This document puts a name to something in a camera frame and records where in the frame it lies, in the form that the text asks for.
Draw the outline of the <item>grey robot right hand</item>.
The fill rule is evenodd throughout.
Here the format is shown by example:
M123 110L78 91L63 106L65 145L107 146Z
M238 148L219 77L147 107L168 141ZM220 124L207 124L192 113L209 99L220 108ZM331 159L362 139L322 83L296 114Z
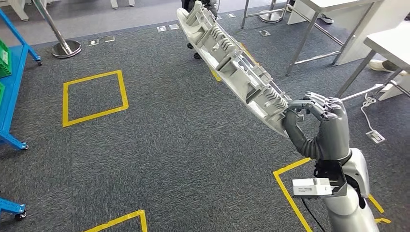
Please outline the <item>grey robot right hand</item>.
M297 113L302 110L313 114L320 122L313 138L307 138L297 125ZM350 153L347 111L339 98L307 92L302 99L289 102L282 125L296 150L304 157L342 160Z

